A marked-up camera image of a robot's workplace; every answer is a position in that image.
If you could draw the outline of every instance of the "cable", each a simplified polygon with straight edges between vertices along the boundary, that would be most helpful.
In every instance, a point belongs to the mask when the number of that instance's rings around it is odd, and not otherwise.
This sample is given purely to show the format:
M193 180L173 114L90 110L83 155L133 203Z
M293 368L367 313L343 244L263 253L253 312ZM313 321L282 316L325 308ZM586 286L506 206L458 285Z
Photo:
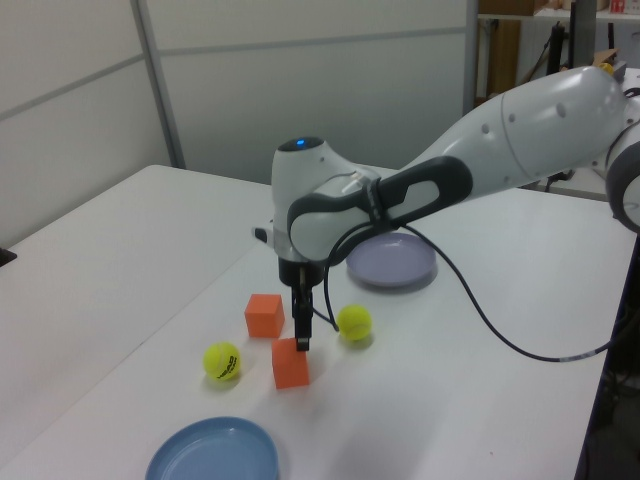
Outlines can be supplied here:
M322 319L324 319L327 322L329 322L333 326L333 328L334 328L334 330L336 332L340 331L340 329L338 328L338 325L336 324L335 317L333 315L333 309L331 307L331 299L329 297L329 269L331 268L331 264L333 262L334 257L336 256L338 248L340 248L340 245L342 245L342 243L347 238L349 238L353 233L357 232L358 230L360 230L362 228L368 227L370 225L371 224L369 222L361 223L361 224L356 225L355 227L351 228L350 230L348 230L334 244L333 248L331 249L331 252L329 253L329 256L327 257L327 260L325 261L324 278L323 278L324 285L323 285L323 287L324 287L324 300L325 300L325 303L327 305L327 316L318 313L317 310L315 310L315 309L314 309L314 311ZM478 303L478 300L476 300L475 295L471 291L471 288L469 287L469 284L465 280L465 278L462 275L462 273L460 272L460 270L458 270L458 267L456 267L456 265L453 263L453 261L447 256L446 253L444 253L440 249L440 247L438 247L435 243L433 243L431 240L429 240L427 237L425 237L422 233L420 233L415 228L412 228L412 227L410 227L408 225L402 225L402 228L404 228L405 230L408 230L409 232L411 232L414 235L416 235L420 240L422 240L424 243L426 243L431 248L433 248L444 259L444 261L447 262L449 267L451 267L453 272L458 277L458 280L462 284L462 287L464 288L465 292L467 292L467 295L469 296L469 300L471 300L471 303L473 304L473 306L475 307L476 311L478 312L478 315L480 315L480 318L485 323L485 325L489 328L489 330L491 330L491 332L496 337L498 337L502 341L502 343L507 345L512 350L515 350L519 354L524 355L525 357L529 357L529 358L532 358L534 360L538 360L540 362L551 362L551 363L567 363L567 362L575 362L575 361L578 361L578 360L584 360L585 358L593 357L595 355L598 355L599 353L604 352L605 350L608 350L609 348L614 347L615 345L620 343L623 339L625 339L638 326L638 324L640 324L640 310L638 310L636 312L636 314L634 315L634 317L627 323L627 325L625 327L623 327L623 329L615 337L613 337L611 340L609 340L605 344L600 345L599 347L595 348L594 350L590 350L588 352L581 353L579 355L570 355L570 356L567 356L567 357L545 357L545 356L542 356L542 355L536 355L535 353L528 352L528 351L518 347L514 343L512 343L509 339L507 339L504 335L502 335L498 331L498 329L496 329L496 327L493 326L493 324L489 321L489 319L485 315L484 311L480 307L480 304Z
M599 354L599 353L601 353L601 352L603 352L603 351L605 351L605 350L617 345L623 338L625 338L627 335L629 335L629 333L631 331L633 331L634 327L636 327L638 325L638 323L640 323L640 312L636 312L636 315L629 321L627 326L624 327L622 329L622 331L620 333L618 333L614 338L609 340L604 345L601 345L601 346L599 346L598 348L596 348L594 350L582 353L580 355L571 355L571 356L568 356L568 357L545 357L545 356L542 356L542 355L536 355L534 353L527 352L526 350L523 350L522 348L520 348L517 345L514 345L512 342L510 342L504 335L502 335L496 329L496 327L493 326L493 324L489 321L489 319L485 315L485 313L482 310L482 308L480 308L480 305L478 304L478 301L476 300L476 297L473 295L473 292L471 292L471 288L469 288L469 285L467 284L467 281L464 279L464 277L462 276L462 273L460 273L460 270L458 270L458 268L455 266L453 261L435 243L433 243L431 240L429 240L427 237L425 237L422 233L420 233L416 229L414 229L412 227L409 227L408 225L403 225L403 228L405 228L406 230L409 230L411 233L416 235L423 242L425 242L427 245L429 245L431 248L433 248L436 252L438 252L438 254L444 259L444 261L447 262L447 264L451 267L453 272L458 277L458 280L460 280L460 283L462 284L462 286L464 287L465 291L467 292L467 295L469 296L469 299L471 300L471 303L473 303L473 306L476 308L476 311L480 315L480 318L482 318L482 320L484 321L485 325L489 328L489 330L491 330L496 337L498 337L500 340L502 340L502 342L505 345L507 345L509 348L515 350L516 352L520 353L521 355L524 355L525 357L533 358L534 360L539 360L541 362L554 362L554 363L575 362L577 360L583 360L585 358L590 358L590 357L593 357L594 355L597 355L597 354Z
M332 322L329 317L327 317L323 313L319 312L316 307L311 305L311 302L309 301L309 298L303 299L301 304L304 305L305 307L311 307L311 310L313 311L313 313L315 313L318 317L320 317L325 322L328 322L334 329L337 328L335 322Z
M536 63L533 65L533 67L531 68L531 70L529 70L525 76L522 78L522 80L520 81L519 85L524 85L525 83L528 83L531 81L531 79L533 78L533 76L535 75L535 73L538 71L538 69L540 68L540 66L544 63L544 54L547 51L547 48L549 48L549 44L551 43L551 37L552 35L549 35L549 38L547 39L547 43L544 44L544 46L542 47L542 52L540 52L540 56L538 57L538 60L536 61Z
M324 264L324 280L323 280L324 302L327 304L327 314L329 318L325 317L324 315L322 315L321 318L326 319L331 325L333 325L333 329L336 332L339 332L340 329L338 328L338 325L336 324L336 319L333 316L333 309L331 308L331 299L329 298L329 269L331 268L331 264L333 263L333 259L336 256L336 253L338 252L338 248L340 248L340 245L342 245L344 241L347 238L349 238L352 234L370 225L371 224L369 222L365 222L349 229L347 233L342 235L342 237L340 237L338 241L333 245L333 248L331 249L331 252L329 252L329 256L327 257L327 260L325 261L325 264Z

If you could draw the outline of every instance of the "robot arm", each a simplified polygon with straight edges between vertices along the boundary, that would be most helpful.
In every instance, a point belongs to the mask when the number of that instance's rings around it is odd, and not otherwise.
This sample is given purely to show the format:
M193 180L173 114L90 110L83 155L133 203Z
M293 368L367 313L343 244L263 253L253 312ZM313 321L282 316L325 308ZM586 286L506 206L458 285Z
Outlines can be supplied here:
M604 166L606 155L615 159L607 179L612 210L640 232L640 143L623 137L611 147L638 120L640 105L626 98L610 75L585 67L493 98L385 179L343 159L320 139L292 140L276 152L272 171L280 278L298 290L298 307L310 307L311 287L322 279L321 263L353 227L368 225L344 242L337 262L383 231L562 170ZM312 312L305 315L310 324ZM309 326L304 335L310 332Z

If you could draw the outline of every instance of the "orange cube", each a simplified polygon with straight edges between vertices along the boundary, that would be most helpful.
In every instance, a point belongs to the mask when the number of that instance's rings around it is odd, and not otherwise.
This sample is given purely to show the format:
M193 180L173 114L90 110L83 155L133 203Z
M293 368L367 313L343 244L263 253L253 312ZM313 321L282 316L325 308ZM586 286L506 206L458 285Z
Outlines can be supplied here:
M244 310L250 337L278 338L284 325L280 295L254 293Z
M284 338L271 344L271 365L277 389L309 385L307 352L296 350L295 338Z

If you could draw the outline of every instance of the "shelf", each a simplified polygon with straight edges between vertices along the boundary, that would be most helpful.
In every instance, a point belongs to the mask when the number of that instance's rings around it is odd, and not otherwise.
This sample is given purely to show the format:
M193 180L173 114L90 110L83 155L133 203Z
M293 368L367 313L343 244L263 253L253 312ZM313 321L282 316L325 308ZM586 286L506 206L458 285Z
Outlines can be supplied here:
M535 14L536 19L561 20L569 19L569 10L554 10L553 8L543 8ZM627 15L624 13L609 13L601 10L596 13L596 22L603 23L637 23L640 24L640 15Z
M482 13L478 15L480 19L495 20L569 20L569 10L554 10L553 8L543 8L534 16L522 15L493 15ZM600 23L631 23L640 25L640 15L627 15L624 13L609 13L602 10L596 14L596 22Z

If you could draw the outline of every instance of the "tennis ball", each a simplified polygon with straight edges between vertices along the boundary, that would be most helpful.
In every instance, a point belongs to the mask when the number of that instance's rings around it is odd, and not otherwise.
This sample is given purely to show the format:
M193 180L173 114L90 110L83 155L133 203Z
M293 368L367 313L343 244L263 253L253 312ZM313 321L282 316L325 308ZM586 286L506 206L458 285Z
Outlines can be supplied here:
M240 371L240 352L229 342L214 343L204 352L202 366L214 380L229 380Z
M362 305L347 305L336 321L340 335L352 342L362 340L371 332L371 315Z
M613 67L611 66L610 63L601 63L600 65L598 65L598 67L601 70L604 70L605 72L607 72L609 75L613 75L614 73Z

